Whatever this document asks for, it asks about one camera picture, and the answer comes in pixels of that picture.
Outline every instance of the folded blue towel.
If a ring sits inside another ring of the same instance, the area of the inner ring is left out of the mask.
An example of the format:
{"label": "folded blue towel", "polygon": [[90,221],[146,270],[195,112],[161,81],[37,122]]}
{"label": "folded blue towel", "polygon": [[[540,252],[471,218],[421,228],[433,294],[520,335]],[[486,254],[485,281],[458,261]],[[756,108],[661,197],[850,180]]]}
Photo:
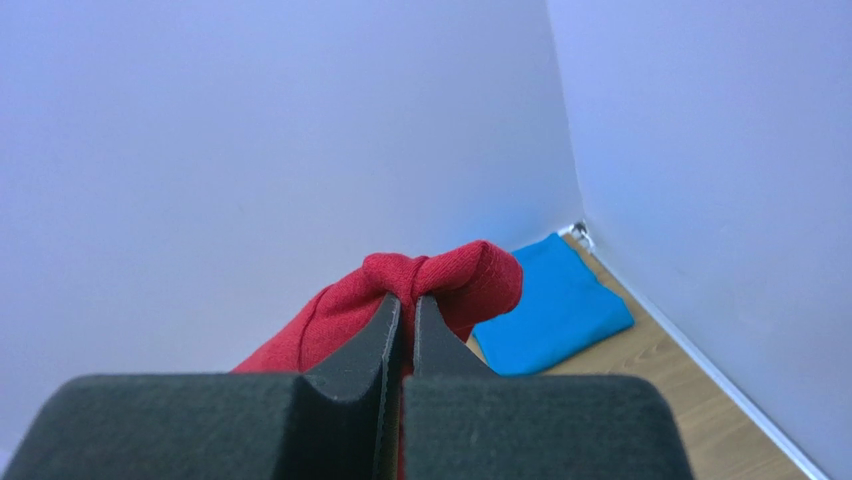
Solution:
{"label": "folded blue towel", "polygon": [[521,302],[473,329],[500,375],[538,373],[633,326],[624,301],[557,234],[513,255],[524,268]]}

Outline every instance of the wooden floor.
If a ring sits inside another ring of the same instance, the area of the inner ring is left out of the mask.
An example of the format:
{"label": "wooden floor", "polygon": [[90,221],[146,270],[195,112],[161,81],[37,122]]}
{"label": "wooden floor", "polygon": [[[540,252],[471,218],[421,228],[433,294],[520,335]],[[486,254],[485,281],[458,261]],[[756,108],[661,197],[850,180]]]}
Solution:
{"label": "wooden floor", "polygon": [[[562,362],[545,375],[623,373],[649,380],[671,405],[699,480],[807,478],[597,259],[572,238],[566,241],[598,280],[624,299],[636,325]],[[472,337],[469,345],[482,358]]]}

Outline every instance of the white wall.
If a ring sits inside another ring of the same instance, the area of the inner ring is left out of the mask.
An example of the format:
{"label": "white wall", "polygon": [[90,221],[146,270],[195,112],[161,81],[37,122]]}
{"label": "white wall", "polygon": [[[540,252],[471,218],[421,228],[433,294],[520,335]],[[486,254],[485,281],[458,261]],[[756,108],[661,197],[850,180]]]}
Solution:
{"label": "white wall", "polygon": [[374,251],[581,216],[540,2],[0,2],[0,448],[224,370]]}
{"label": "white wall", "polygon": [[852,3],[550,3],[600,255],[852,478]]}
{"label": "white wall", "polygon": [[0,475],[3,474],[3,471],[6,470],[6,465],[11,460],[11,454],[5,450],[0,449]]}

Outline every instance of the red cloth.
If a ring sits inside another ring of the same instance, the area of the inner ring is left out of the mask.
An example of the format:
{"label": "red cloth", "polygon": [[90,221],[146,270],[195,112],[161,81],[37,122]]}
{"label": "red cloth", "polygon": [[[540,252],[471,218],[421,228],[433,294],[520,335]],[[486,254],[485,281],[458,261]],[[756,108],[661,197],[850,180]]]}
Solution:
{"label": "red cloth", "polygon": [[304,372],[323,361],[376,312],[386,292],[402,303],[411,372],[417,299],[435,296],[450,329],[462,341],[476,323],[506,313],[521,299],[523,271],[495,245],[476,241],[436,257],[396,253],[368,256],[358,270],[323,289],[286,327],[243,361],[234,372]]}

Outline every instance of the baseboard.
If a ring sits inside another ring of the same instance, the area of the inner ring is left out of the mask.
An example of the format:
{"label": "baseboard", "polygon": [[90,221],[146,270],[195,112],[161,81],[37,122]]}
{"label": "baseboard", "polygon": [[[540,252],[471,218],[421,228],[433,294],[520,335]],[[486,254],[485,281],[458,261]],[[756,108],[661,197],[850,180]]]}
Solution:
{"label": "baseboard", "polygon": [[[557,233],[562,236],[576,231],[574,225],[560,229]],[[589,239],[589,244],[592,248],[589,253],[592,254],[604,266],[619,283],[627,290],[633,298],[642,305],[648,314],[669,334],[675,342],[689,355],[692,360],[704,370],[719,388],[725,392],[737,406],[745,412],[746,415],[772,440],[775,445],[787,455],[793,463],[799,467],[802,472],[811,480],[830,480],[829,477],[816,466],[815,463],[795,444],[783,431],[781,431],[766,414],[754,403],[751,399],[737,387],[716,365],[707,358],[701,350],[692,343],[689,338],[671,321],[650,299],[639,292],[630,282],[625,281],[624,277],[619,273],[617,268],[608,261],[606,255],[600,255],[600,251],[594,248],[594,242]]]}

